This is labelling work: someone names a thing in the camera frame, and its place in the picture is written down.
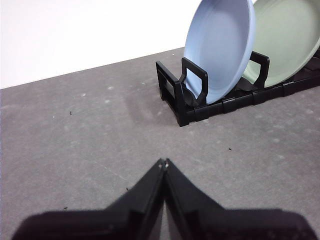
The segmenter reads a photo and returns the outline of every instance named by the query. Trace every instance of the black dish rack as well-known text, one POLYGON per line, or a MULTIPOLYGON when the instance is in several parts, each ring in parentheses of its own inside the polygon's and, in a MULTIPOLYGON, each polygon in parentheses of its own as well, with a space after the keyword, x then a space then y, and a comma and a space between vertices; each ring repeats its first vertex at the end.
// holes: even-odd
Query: black dish rack
POLYGON ((179 126, 183 127, 211 116, 230 113, 243 107, 262 104, 271 99, 320 86, 320 49, 298 73, 271 87, 265 87, 270 65, 269 57, 253 51, 250 60, 260 65, 260 74, 255 83, 251 84, 241 77, 225 97, 211 104, 207 104, 206 100, 208 74, 205 70, 183 57, 182 75, 177 79, 161 62, 157 61, 155 64, 161 99, 169 104, 179 126), (202 90, 198 98, 195 98, 185 85, 187 69, 201 79, 202 90))

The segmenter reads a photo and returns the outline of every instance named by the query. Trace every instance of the gray surface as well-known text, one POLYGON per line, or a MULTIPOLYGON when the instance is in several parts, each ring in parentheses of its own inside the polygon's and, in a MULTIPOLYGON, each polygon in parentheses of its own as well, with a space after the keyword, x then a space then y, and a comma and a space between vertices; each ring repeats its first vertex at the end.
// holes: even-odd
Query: gray surface
POLYGON ((106 207, 160 157, 227 208, 295 211, 319 235, 320 88, 178 127, 155 61, 179 76, 182 54, 1 91, 3 240, 28 215, 106 207))

